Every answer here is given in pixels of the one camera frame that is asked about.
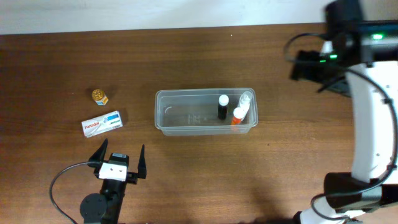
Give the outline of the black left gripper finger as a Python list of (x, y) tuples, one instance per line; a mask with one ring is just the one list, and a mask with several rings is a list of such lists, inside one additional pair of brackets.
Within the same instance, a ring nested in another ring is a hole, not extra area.
[(103, 162), (104, 156), (106, 154), (106, 149), (108, 146), (108, 140), (105, 139), (100, 145), (100, 147), (93, 153), (93, 155), (88, 159), (89, 162)]
[(142, 145), (139, 162), (137, 166), (137, 178), (145, 179), (147, 176), (147, 167), (146, 167), (146, 159), (145, 159), (145, 145)]

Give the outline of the white spray bottle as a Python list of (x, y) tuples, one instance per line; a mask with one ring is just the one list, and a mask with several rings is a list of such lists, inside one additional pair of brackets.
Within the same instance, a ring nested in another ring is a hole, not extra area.
[(244, 116), (243, 116), (242, 120), (245, 119), (245, 117), (246, 117), (246, 115), (247, 115), (247, 113), (248, 113), (248, 111), (249, 111), (252, 98), (253, 98), (253, 94), (252, 94), (250, 91), (245, 91), (245, 92), (240, 96), (238, 106), (239, 106), (240, 108), (242, 108), (243, 111), (244, 111)]

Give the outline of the orange tube white cap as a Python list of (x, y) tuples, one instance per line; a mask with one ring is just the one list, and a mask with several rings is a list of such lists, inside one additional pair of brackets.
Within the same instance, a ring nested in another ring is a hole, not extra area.
[(233, 118), (231, 120), (231, 125), (240, 124), (245, 116), (245, 111), (241, 107), (237, 107), (233, 111)]

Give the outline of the dark bottle white cap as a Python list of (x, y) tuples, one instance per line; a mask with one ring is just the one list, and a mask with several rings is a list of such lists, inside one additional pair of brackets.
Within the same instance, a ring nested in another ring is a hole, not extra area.
[(229, 97), (221, 95), (218, 98), (218, 118), (221, 120), (226, 119), (228, 113)]

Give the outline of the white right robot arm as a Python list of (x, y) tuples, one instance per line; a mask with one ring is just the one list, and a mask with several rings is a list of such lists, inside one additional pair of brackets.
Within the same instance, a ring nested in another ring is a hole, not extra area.
[(293, 223), (357, 223), (397, 205), (397, 22), (367, 21), (358, 0), (325, 7), (321, 51), (289, 57), (293, 80), (308, 80), (350, 97), (354, 160), (350, 172), (330, 172), (323, 192)]

